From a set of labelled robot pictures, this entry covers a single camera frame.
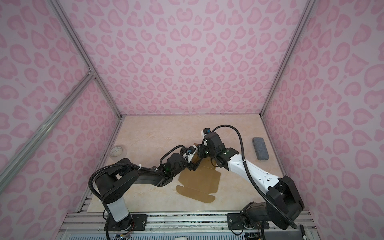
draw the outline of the diagonal metal beam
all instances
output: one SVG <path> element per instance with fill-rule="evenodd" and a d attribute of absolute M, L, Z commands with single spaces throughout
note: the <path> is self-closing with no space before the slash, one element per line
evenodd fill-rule
<path fill-rule="evenodd" d="M 93 79 L 96 80 L 95 74 L 90 71 L 85 77 L 83 77 L 73 91 L 61 102 L 48 119 L 41 124 L 24 147 L 10 159 L 8 166 L 0 174 L 0 194 L 23 168 L 32 154 L 39 148 L 52 129 L 55 128 L 55 126 L 59 123 L 62 117 L 67 113 L 76 99 L 82 94 Z"/>
<path fill-rule="evenodd" d="M 68 36 L 71 39 L 74 47 L 79 52 L 81 58 L 83 59 L 83 61 L 87 65 L 88 69 L 95 72 L 95 74 L 96 74 L 95 81 L 96 81 L 97 85 L 100 87 L 100 90 L 101 90 L 102 94 L 104 95 L 104 97 L 107 100 L 107 102 L 110 105 L 110 107 L 113 109 L 113 111 L 116 114 L 116 116 L 120 119 L 122 114 L 121 114 L 119 108 L 117 107 L 117 105 L 116 105 L 115 101 L 113 100 L 111 94 L 107 90 L 107 87 L 105 86 L 104 82 L 102 81 L 102 78 L 100 77 L 97 69 L 93 65 L 93 62 L 92 62 L 90 56 L 88 55 L 87 51 L 85 50 L 85 47 L 81 43 L 81 40 L 78 37 L 77 33 L 75 32 L 75 30 L 74 30 L 74 28 L 73 28 L 73 26 L 72 26 L 72 24 L 71 24 L 71 22 L 70 22 L 70 20 L 69 20 L 69 18 L 67 16 L 67 14 L 65 13 L 61 3 L 59 2 L 59 0 L 46 0 L 46 2 L 51 6 L 51 8 L 52 8 L 53 12 L 55 13 L 57 19 L 59 20 L 59 22 L 61 23 L 62 27 L 64 28 L 64 30 L 68 34 Z"/>
<path fill-rule="evenodd" d="M 287 68 L 289 61 L 295 52 L 295 48 L 296 48 L 297 44 L 299 43 L 301 36 L 303 35 L 304 30 L 305 30 L 305 28 L 306 28 L 306 26 L 307 26 L 307 24 L 311 18 L 311 15 L 316 8 L 317 2 L 318 2 L 318 0 L 308 0 L 305 7 L 304 7 L 303 13 L 301 14 L 301 18 L 300 18 L 300 20 L 296 26 L 295 31 L 293 32 L 292 39 L 288 45 L 287 51 L 285 52 L 285 55 L 284 55 L 283 60 L 279 66 L 279 69 L 277 70 L 277 74 L 275 76 L 275 79 L 273 80 L 272 87 L 268 92 L 265 103 L 264 103 L 263 108 L 260 112 L 261 118 L 264 117 L 264 114 L 267 111 L 268 106 L 272 101 L 272 97 L 276 91 L 276 88 L 277 88 L 279 82 L 281 81 L 281 78 L 284 74 L 284 71 Z"/>

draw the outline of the pink leopard print wallpaper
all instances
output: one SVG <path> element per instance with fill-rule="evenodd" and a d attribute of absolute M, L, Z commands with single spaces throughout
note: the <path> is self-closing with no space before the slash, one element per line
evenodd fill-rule
<path fill-rule="evenodd" d="M 79 204 L 116 123 L 91 82 L 0 195 L 0 239 L 54 239 Z"/>
<path fill-rule="evenodd" d="M 323 240 L 384 239 L 384 1 L 321 0 L 266 122 Z"/>
<path fill-rule="evenodd" d="M 306 0 L 62 0 L 123 114 L 259 113 Z"/>
<path fill-rule="evenodd" d="M 0 2 L 0 172 L 85 75 L 44 0 Z"/>

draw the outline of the clear tape roll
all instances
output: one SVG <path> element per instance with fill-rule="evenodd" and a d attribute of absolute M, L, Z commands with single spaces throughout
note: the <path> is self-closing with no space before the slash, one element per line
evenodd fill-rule
<path fill-rule="evenodd" d="M 126 155 L 127 151 L 125 150 L 123 145 L 116 145 L 109 152 L 109 157 L 114 162 L 120 161 L 121 159 L 125 158 Z"/>

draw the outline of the black mounting plate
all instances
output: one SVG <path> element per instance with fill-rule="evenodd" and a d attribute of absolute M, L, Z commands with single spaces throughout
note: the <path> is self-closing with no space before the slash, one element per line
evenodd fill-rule
<path fill-rule="evenodd" d="M 147 224 L 147 215 L 146 214 L 132 214 L 132 220 L 134 221 L 134 227 L 133 231 L 144 231 L 145 226 Z M 126 228 L 130 226 L 130 217 L 127 217 L 120 222 L 115 222 L 113 217 L 111 216 L 109 218 L 108 222 L 108 231 L 124 231 Z"/>
<path fill-rule="evenodd" d="M 241 214 L 238 213 L 238 214 L 227 214 L 227 223 L 228 223 L 228 229 L 229 230 L 242 230 L 242 229 L 246 229 L 243 224 L 242 224 L 242 220 L 240 218 Z M 264 224 L 264 229 L 269 229 L 269 223 L 266 222 Z"/>

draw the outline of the robotic arm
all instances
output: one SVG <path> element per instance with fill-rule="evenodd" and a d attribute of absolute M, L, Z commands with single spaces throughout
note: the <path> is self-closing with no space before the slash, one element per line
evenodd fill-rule
<path fill-rule="evenodd" d="M 221 142 L 215 130 L 222 126 L 233 128 L 238 133 L 242 154 L 233 148 L 226 148 Z M 251 202 L 241 210 L 242 223 L 246 228 L 256 226 L 259 221 L 273 221 L 276 226 L 284 230 L 288 226 L 296 228 L 293 220 L 304 209 L 304 204 L 292 179 L 288 176 L 279 178 L 247 161 L 243 157 L 242 139 L 237 129 L 229 125 L 222 126 L 212 132 L 209 128 L 204 129 L 202 131 L 204 139 L 198 146 L 175 147 L 162 159 L 178 147 L 182 148 L 180 153 L 173 153 L 166 163 L 162 163 L 161 160 L 158 168 L 141 167 L 141 164 L 139 166 L 132 164 L 129 159 L 124 158 L 93 173 L 88 186 L 102 201 L 109 216 L 113 216 L 109 224 L 114 225 L 116 230 L 127 230 L 132 227 L 132 217 L 122 197 L 131 185 L 165 186 L 185 168 L 196 170 L 202 158 L 210 157 L 219 167 L 224 167 L 248 180 L 266 200 L 262 203 Z M 200 161 L 193 162 L 192 158 L 196 154 Z M 93 182 L 96 183 L 99 192 L 94 189 Z"/>

